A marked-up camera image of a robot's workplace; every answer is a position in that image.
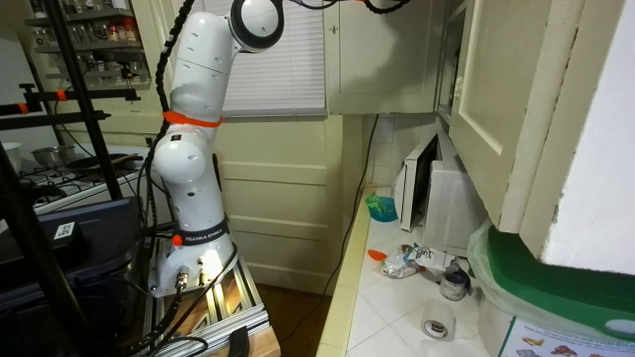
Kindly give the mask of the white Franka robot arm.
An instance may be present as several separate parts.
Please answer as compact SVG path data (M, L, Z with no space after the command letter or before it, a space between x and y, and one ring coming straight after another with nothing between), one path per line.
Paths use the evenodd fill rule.
M155 298L213 286L236 262L213 163L232 62L272 48L284 32L282 0L234 0L223 16L191 12L187 0L159 60L177 50L171 94L157 86L163 137L153 167L165 181L177 228L157 254Z

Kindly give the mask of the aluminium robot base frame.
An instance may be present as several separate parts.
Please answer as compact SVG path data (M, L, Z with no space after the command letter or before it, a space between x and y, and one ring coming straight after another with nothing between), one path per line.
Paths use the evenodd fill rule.
M276 343L270 316L236 262L213 288L185 294L173 324L135 357L254 357Z

